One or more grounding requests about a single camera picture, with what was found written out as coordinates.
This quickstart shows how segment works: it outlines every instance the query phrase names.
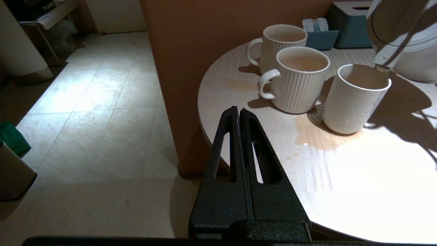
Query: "white mug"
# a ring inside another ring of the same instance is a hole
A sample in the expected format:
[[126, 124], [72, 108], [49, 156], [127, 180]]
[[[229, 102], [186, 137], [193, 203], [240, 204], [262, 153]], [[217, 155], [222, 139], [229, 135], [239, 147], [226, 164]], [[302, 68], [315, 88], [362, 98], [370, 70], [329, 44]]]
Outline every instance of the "white mug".
[[[271, 99], [282, 111], [305, 113], [315, 105], [329, 65], [329, 58], [318, 50], [308, 47], [282, 49], [276, 55], [276, 68], [259, 79], [258, 94]], [[263, 92], [270, 79], [271, 91]]]
[[[275, 68], [276, 54], [283, 48], [293, 46], [305, 46], [308, 34], [302, 28], [292, 25], [273, 25], [263, 31], [263, 37], [250, 41], [246, 53], [249, 62], [260, 67], [260, 72], [264, 74], [270, 69]], [[261, 45], [260, 63], [250, 57], [250, 48], [257, 43]]]
[[359, 131], [378, 107], [390, 78], [368, 66], [348, 64], [335, 75], [323, 109], [323, 121], [340, 134]]

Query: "orange wall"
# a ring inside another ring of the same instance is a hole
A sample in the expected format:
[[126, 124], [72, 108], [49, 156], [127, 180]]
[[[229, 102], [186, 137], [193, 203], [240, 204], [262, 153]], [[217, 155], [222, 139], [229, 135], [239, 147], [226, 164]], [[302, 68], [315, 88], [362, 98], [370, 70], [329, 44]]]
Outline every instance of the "orange wall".
[[225, 52], [274, 24], [322, 17], [333, 0], [141, 0], [180, 174], [202, 171], [209, 146], [197, 95], [203, 75]]

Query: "tiled floor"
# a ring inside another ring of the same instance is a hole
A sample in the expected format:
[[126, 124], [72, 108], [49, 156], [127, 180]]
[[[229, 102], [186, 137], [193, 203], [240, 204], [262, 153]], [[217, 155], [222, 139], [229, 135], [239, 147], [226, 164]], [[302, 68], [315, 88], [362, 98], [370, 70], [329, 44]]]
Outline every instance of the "tiled floor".
[[197, 185], [177, 176], [147, 33], [84, 45], [52, 83], [0, 90], [0, 117], [32, 146], [23, 160], [38, 173], [0, 221], [0, 245], [33, 235], [186, 237]]

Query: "trash bin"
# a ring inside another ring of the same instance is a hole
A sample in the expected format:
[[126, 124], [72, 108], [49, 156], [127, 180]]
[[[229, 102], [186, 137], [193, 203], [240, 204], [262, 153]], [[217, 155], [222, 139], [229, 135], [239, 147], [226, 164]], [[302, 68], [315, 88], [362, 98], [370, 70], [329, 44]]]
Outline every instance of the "trash bin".
[[4, 142], [0, 142], [0, 202], [21, 199], [36, 176]]

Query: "tissue box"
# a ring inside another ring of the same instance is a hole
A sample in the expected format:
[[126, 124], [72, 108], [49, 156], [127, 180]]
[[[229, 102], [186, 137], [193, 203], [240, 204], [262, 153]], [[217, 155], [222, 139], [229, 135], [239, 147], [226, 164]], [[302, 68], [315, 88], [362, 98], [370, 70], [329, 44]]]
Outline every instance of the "tissue box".
[[317, 50], [329, 50], [334, 47], [338, 30], [324, 32], [308, 32], [306, 46]]
[[335, 2], [326, 13], [331, 30], [339, 30], [337, 48], [371, 48], [366, 15], [372, 1]]

